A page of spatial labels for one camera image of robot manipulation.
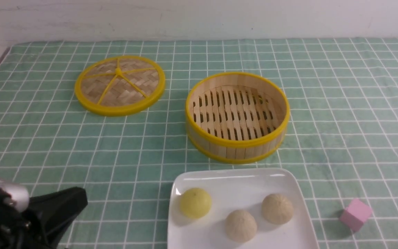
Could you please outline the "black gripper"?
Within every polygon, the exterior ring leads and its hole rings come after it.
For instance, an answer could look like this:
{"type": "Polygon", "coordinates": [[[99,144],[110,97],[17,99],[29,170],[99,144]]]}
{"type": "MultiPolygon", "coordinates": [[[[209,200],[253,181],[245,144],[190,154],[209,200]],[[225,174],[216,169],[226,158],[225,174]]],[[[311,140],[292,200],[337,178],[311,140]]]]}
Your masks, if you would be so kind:
{"type": "Polygon", "coordinates": [[[86,206],[86,191],[77,186],[30,197],[23,212],[0,205],[0,249],[56,249],[86,206]]]}

